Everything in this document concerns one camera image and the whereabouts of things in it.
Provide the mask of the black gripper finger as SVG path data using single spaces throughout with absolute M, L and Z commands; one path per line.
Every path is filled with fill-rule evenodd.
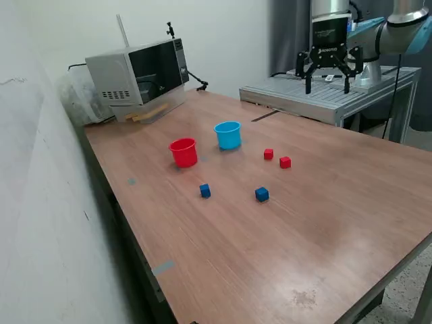
M 304 64 L 307 59 L 311 60 L 311 64 L 307 70 L 304 70 Z M 312 76 L 315 70 L 319 67 L 319 51 L 311 50 L 310 52 L 299 52 L 296 59 L 296 73 L 295 75 L 305 80 L 305 93 L 311 93 Z
M 357 74 L 360 74 L 363 71 L 362 47 L 353 47 L 349 51 L 347 51 L 346 47 L 334 47 L 332 50 L 333 66 L 341 71 L 341 73 L 345 76 L 344 93 L 348 94 L 350 92 L 350 79 L 354 78 Z M 351 61 L 354 63 L 353 69 L 347 64 L 347 54 L 352 57 Z

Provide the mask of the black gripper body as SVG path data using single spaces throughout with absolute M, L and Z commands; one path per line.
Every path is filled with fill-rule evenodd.
M 317 68 L 333 68 L 347 56 L 348 17 L 339 17 L 312 23 L 310 58 Z

